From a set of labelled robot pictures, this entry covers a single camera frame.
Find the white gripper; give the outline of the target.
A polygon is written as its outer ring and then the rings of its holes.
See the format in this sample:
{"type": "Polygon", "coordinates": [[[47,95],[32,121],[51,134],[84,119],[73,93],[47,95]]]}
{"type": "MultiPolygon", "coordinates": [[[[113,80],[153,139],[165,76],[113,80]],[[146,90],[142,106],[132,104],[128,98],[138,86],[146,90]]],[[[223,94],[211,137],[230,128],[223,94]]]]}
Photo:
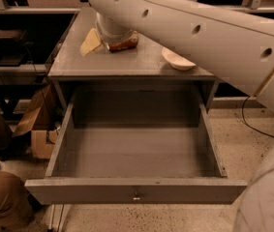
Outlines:
{"type": "Polygon", "coordinates": [[[96,13],[96,16],[97,30],[95,28],[89,30],[84,42],[80,46],[82,56],[86,56],[100,47],[103,44],[101,39],[107,44],[117,44],[124,42],[133,35],[131,29],[115,23],[112,19],[99,13],[96,13]]]}

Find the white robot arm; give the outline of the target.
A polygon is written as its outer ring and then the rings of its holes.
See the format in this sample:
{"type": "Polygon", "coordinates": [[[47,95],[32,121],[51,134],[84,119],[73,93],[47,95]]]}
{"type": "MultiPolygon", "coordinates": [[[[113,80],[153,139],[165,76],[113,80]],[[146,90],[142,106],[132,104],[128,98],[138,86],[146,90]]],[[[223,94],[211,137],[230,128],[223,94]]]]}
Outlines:
{"type": "MultiPolygon", "coordinates": [[[[274,19],[189,0],[89,0],[107,34],[124,26],[274,112],[274,19]]],[[[234,232],[274,232],[274,147],[247,186],[234,232]]]]}

